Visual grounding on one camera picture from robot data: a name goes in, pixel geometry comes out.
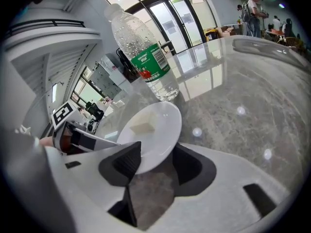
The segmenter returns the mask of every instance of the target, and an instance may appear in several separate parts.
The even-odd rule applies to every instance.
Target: chair
[[[96,103],[90,104],[90,102],[86,104],[86,111],[95,116],[95,122],[102,120],[104,112],[97,107]]]
[[[283,39],[280,39],[277,43],[287,46],[287,47],[297,47],[300,45],[300,40],[296,37],[286,37]]]

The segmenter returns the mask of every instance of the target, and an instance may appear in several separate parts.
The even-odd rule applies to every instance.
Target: marble table
[[[236,39],[251,39],[255,46],[270,44],[269,51],[279,60],[266,57],[265,50],[235,51]],[[172,101],[183,120],[179,142],[243,157],[293,192],[302,184],[311,159],[311,67],[297,53],[279,47],[237,35],[198,45],[168,62],[180,88]],[[155,102],[148,86],[137,79],[131,91],[121,91],[113,99],[113,111],[96,135],[116,141],[130,118]],[[171,205],[174,175],[169,161],[164,161],[134,177],[130,192],[138,228],[149,228]]]

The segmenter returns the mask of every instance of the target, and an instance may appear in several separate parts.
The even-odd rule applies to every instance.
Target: red object
[[[143,77],[143,79],[148,79],[148,78],[151,78],[151,72],[150,71],[142,71],[142,72],[139,72],[139,74]]]
[[[277,33],[277,34],[281,34],[281,35],[283,35],[282,30],[281,30],[281,31],[279,31],[279,30],[271,29],[271,32],[272,32],[272,33]]]

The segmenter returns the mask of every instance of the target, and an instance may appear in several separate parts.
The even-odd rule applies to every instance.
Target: black window frame
[[[80,95],[79,95],[78,93],[75,92],[75,89],[76,89],[76,87],[77,87],[77,84],[78,84],[78,82],[79,82],[81,79],[83,79],[87,84],[89,84],[99,95],[102,96],[103,99],[105,99],[106,97],[108,97],[108,95],[106,95],[105,93],[103,93],[103,91],[97,89],[97,88],[95,87],[95,85],[92,83],[91,80],[87,80],[87,79],[85,78],[84,72],[85,72],[85,70],[86,70],[87,68],[89,68],[89,67],[86,66],[86,67],[83,69],[83,72],[80,74],[80,77],[79,77],[79,79],[78,79],[76,85],[74,86],[73,92],[71,93],[71,96],[70,96],[70,99],[71,99],[72,101],[74,101],[79,107],[82,107],[82,108],[85,108],[85,107],[84,107],[83,105],[81,105],[81,104],[79,103],[79,101],[81,100],[81,101],[83,101],[85,104],[87,104],[87,101],[84,100],[82,97],[80,97]],[[75,98],[72,97],[73,94],[76,95],[76,96],[78,97],[78,100],[76,100]]]
[[[148,14],[150,15],[151,19],[156,23],[157,27],[159,28],[160,32],[162,33],[165,41],[169,41],[169,37],[167,36],[164,28],[162,27],[162,25],[160,24],[160,22],[157,20],[156,16],[154,15],[154,13],[151,11],[151,7],[152,6],[155,6],[157,4],[160,4],[160,3],[165,3],[165,5],[167,6],[167,8],[169,9],[170,13],[173,15],[174,19],[176,20],[177,24],[178,24],[178,27],[185,39],[185,42],[186,42],[186,46],[187,46],[187,49],[190,49],[192,47],[194,47],[194,45],[192,44],[191,42],[191,39],[189,37],[189,34],[187,32],[187,29],[183,23],[183,21],[179,18],[177,12],[175,11],[175,9],[172,7],[171,3],[169,2],[170,0],[138,0],[139,2],[134,4],[133,6],[131,6],[130,8],[126,9],[125,12],[127,13],[130,13],[130,14],[135,14],[136,12],[142,10],[142,9],[146,9]],[[200,23],[200,20],[191,4],[191,2],[189,0],[184,0],[187,7],[189,8],[190,10],[190,13],[191,15],[193,16],[193,19],[194,19],[194,22],[196,23],[196,26],[198,28],[198,31],[200,33],[200,36],[201,36],[201,39],[202,39],[202,43],[205,43],[207,42],[206,40],[206,37],[205,37],[205,34],[204,34],[204,31],[203,31],[203,27]],[[217,23],[216,23],[216,20],[215,20],[215,16],[210,8],[210,5],[208,4],[208,2],[206,0],[204,0],[211,13],[212,13],[212,16],[213,16],[213,19],[214,19],[214,22],[215,22],[215,26],[217,26]],[[172,55],[175,55],[177,54],[177,52],[171,47],[169,46],[170,50],[172,51]]]

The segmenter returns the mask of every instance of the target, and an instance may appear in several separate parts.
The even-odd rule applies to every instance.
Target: white plate
[[[134,134],[129,128],[139,115],[153,112],[156,116],[155,131]],[[117,143],[141,141],[141,163],[136,174],[147,172],[159,165],[175,147],[181,132],[181,114],[170,102],[151,104],[131,118],[121,131]]]

